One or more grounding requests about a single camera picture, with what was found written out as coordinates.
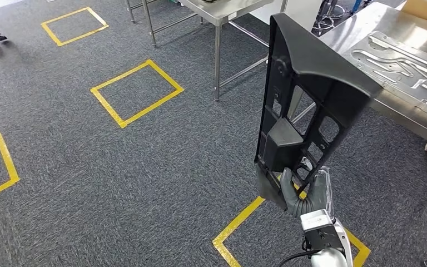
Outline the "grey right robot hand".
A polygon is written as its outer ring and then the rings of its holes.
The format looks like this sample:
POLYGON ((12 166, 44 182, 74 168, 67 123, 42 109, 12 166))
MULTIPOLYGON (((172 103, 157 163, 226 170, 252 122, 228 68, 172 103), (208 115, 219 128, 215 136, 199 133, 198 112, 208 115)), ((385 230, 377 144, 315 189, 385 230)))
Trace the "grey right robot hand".
POLYGON ((303 199, 294 187, 292 171, 289 168, 284 168, 280 185, 287 211, 294 217, 321 209, 332 210, 332 187, 328 167, 319 170, 303 199))

